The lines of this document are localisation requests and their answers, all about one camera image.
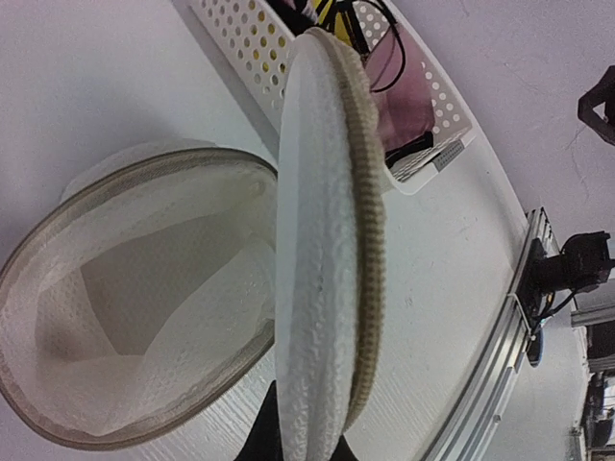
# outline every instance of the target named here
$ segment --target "white plastic basket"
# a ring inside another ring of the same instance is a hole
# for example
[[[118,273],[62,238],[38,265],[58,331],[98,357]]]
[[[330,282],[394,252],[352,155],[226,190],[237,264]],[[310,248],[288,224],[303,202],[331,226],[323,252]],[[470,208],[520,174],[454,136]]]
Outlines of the white plastic basket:
[[[387,6],[415,38],[424,53],[425,78],[430,83],[435,112],[434,146],[404,158],[392,168],[393,177],[406,182],[452,143],[473,136],[471,117],[456,97],[450,79],[440,69],[423,40],[398,10]],[[191,0],[191,7],[233,66],[273,127],[281,125],[288,44],[294,35],[265,0]],[[355,3],[360,26],[368,43],[376,45],[388,22],[372,5]]]

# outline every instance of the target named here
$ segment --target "pink object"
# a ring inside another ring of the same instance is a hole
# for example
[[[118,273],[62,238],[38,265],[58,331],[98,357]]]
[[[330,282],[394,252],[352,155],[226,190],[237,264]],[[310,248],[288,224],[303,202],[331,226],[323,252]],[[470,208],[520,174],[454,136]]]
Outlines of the pink object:
[[[423,53],[404,28],[398,28],[406,51],[406,67],[396,84],[372,95],[380,112],[378,132],[386,152],[405,146],[431,131],[435,123],[431,93],[421,61]],[[393,82],[402,67],[402,51],[392,28],[376,45],[365,63],[372,89]]]

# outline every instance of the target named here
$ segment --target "black bracket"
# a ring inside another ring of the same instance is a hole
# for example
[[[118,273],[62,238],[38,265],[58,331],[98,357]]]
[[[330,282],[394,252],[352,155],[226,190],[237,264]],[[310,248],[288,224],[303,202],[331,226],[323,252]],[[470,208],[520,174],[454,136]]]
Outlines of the black bracket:
[[[248,439],[234,461],[284,461],[276,381],[269,386]],[[343,436],[331,461],[358,461]]]
[[[594,111],[600,104],[604,104],[604,119]],[[615,65],[611,65],[598,84],[578,100],[578,118],[615,146]]]

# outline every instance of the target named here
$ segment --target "textured white fabric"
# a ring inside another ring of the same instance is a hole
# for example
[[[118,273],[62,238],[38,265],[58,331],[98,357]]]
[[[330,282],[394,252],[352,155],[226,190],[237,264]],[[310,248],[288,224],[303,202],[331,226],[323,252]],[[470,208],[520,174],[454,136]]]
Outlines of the textured white fabric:
[[[144,159],[158,147],[131,152]],[[0,283],[0,381],[43,431],[75,441],[72,429],[94,438],[142,422],[156,430],[237,378],[255,338],[261,351],[248,355],[264,352],[275,176],[211,151],[221,160],[152,170],[116,194],[89,189],[96,206],[79,211],[86,198],[71,200],[11,261]]]
[[[293,42],[280,141],[276,376],[285,461],[330,459],[355,365],[357,233],[345,112],[313,36]]]

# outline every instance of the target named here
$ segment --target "mesh lining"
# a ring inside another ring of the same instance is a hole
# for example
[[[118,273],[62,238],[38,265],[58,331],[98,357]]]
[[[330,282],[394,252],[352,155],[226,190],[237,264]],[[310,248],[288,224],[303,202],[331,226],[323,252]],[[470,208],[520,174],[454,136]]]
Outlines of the mesh lining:
[[[211,149],[134,164],[60,206],[0,275],[12,408],[56,443],[116,449],[213,402],[273,342],[275,203],[262,161]]]

